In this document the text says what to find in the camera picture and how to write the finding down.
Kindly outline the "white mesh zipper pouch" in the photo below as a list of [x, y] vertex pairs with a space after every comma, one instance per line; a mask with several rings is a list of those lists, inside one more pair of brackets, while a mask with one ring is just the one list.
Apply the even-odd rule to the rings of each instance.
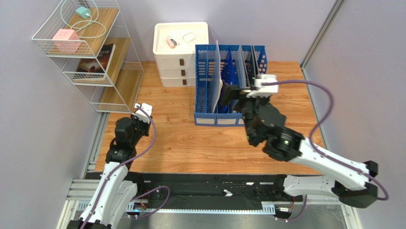
[[211, 112], [214, 114], [218, 100], [221, 94], [222, 88], [222, 80], [221, 80], [221, 56], [220, 56], [220, 48], [219, 43], [216, 41], [215, 45], [215, 59], [214, 59], [214, 72], [211, 78], [211, 88], [210, 88], [210, 96], [211, 96]]

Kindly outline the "blue folder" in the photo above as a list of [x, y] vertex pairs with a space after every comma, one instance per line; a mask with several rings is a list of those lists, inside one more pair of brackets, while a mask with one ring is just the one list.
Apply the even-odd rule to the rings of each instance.
[[224, 68], [221, 73], [223, 82], [221, 95], [219, 98], [220, 113], [232, 113], [232, 108], [236, 104], [236, 101], [230, 102], [228, 105], [223, 105], [225, 98], [226, 84], [235, 85], [235, 88], [239, 88], [238, 76], [235, 69], [235, 61], [233, 60], [233, 51], [236, 51], [238, 47], [236, 45], [221, 45], [222, 51], [225, 51], [227, 47], [227, 54], [224, 57]]

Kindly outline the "blue file organizer rack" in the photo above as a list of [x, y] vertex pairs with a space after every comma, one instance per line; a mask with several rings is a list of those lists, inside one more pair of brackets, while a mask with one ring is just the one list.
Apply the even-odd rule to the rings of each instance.
[[[219, 44], [221, 56], [221, 71], [224, 68], [224, 57], [227, 54], [227, 47], [222, 51], [222, 44]], [[246, 76], [251, 84], [253, 77], [253, 63], [251, 55], [251, 45], [241, 45], [243, 49], [243, 57], [245, 61]], [[255, 45], [257, 52], [260, 53], [258, 58], [259, 74], [267, 72], [268, 60], [266, 57], [266, 48], [263, 45]], [[233, 51], [233, 60], [236, 59], [236, 52]], [[195, 47], [195, 109], [194, 120], [195, 125], [201, 126], [243, 126], [242, 115], [235, 112], [232, 108], [232, 113], [220, 113], [219, 102], [215, 113], [211, 112], [211, 78], [214, 72], [214, 59], [215, 59], [215, 44], [198, 44]]]

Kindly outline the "clear plastic bag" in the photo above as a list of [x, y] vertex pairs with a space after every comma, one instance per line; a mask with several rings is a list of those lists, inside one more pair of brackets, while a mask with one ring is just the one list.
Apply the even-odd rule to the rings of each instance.
[[188, 32], [183, 35], [183, 41], [186, 43], [191, 43], [196, 40], [197, 36], [193, 32]]

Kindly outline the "white three drawer organizer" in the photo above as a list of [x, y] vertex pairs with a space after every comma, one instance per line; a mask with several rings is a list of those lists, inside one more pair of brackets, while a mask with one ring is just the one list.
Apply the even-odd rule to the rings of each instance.
[[[183, 41], [183, 35], [193, 32], [197, 38], [191, 43]], [[168, 36], [178, 42], [171, 49], [166, 43]], [[195, 46], [209, 43], [206, 22], [158, 23], [154, 28], [153, 54], [159, 77], [164, 87], [195, 86]]]

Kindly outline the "pink correction tape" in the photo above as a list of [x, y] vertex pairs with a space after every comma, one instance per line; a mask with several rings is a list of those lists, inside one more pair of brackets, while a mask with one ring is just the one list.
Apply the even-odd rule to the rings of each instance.
[[166, 39], [166, 43], [171, 49], [174, 49], [176, 46], [178, 46], [178, 42], [172, 38], [172, 36], [168, 36]]

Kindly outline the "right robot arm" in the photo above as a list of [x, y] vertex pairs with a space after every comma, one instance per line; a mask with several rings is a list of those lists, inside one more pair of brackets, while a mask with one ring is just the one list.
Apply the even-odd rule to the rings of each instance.
[[285, 115], [270, 103], [270, 97], [278, 92], [277, 85], [257, 83], [250, 89], [241, 89], [238, 85], [225, 83], [222, 92], [222, 105], [237, 101], [234, 110], [242, 114], [250, 145], [263, 143], [263, 152], [269, 157], [301, 164], [321, 173], [309, 177], [280, 175], [274, 186], [276, 193], [328, 196], [354, 208], [366, 208], [377, 201], [378, 188], [371, 183], [378, 172], [377, 163], [343, 158], [286, 127]]

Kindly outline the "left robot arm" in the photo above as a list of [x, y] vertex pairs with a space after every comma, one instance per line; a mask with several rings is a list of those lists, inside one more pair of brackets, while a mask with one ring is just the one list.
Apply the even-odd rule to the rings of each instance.
[[150, 110], [139, 109], [115, 123], [115, 137], [106, 154], [100, 182], [78, 220], [68, 223], [69, 229], [115, 229], [131, 199], [137, 194], [137, 184], [126, 180], [136, 145], [153, 127]]

